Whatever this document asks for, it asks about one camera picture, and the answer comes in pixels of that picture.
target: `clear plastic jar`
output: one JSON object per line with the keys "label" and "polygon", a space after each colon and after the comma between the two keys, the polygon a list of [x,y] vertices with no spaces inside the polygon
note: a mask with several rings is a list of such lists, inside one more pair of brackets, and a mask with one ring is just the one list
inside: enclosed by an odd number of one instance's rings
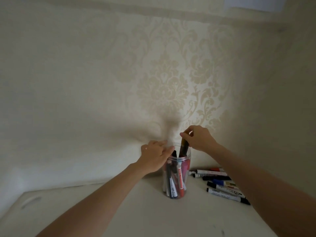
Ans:
{"label": "clear plastic jar", "polygon": [[180,154],[180,143],[173,143],[175,152],[169,156],[166,163],[163,165],[163,184],[162,189],[171,199],[181,199],[186,193],[186,180],[189,176],[191,149],[188,147],[186,155]]}

